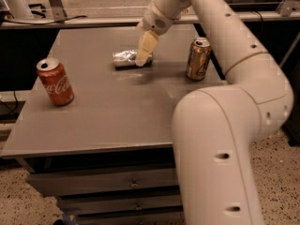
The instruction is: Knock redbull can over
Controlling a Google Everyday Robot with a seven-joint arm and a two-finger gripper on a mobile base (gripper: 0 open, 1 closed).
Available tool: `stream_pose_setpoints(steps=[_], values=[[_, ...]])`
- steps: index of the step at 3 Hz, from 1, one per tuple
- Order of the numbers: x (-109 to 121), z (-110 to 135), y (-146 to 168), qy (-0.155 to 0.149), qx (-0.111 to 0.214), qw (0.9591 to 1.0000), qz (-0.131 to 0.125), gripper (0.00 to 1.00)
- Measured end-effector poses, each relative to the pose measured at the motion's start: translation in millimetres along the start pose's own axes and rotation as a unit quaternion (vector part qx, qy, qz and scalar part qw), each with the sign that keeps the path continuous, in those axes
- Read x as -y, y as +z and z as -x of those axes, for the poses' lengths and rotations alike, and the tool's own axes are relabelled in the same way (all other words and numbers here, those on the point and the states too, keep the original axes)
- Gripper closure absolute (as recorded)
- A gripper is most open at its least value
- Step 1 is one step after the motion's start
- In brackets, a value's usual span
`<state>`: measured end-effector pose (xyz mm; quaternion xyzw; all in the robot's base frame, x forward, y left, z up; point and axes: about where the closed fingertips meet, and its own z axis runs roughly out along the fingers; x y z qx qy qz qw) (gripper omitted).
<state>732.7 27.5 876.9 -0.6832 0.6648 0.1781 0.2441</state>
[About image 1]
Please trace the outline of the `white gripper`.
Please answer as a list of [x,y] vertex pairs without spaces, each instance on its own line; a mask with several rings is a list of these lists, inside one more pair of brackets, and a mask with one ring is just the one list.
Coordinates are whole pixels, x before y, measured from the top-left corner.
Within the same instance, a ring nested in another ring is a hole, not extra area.
[[135,64],[143,67],[149,55],[158,45],[158,36],[165,34],[173,25],[176,18],[176,9],[165,4],[152,1],[146,8],[138,27],[146,31],[139,42]]

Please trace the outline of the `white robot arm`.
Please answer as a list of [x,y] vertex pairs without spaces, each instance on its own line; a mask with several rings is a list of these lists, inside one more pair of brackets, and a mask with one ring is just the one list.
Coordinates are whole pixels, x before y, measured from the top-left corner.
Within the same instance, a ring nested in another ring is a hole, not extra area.
[[249,147],[278,130],[293,109],[285,74],[224,0],[152,0],[139,26],[143,66],[184,8],[193,8],[226,84],[184,96],[172,147],[187,225],[264,225]]

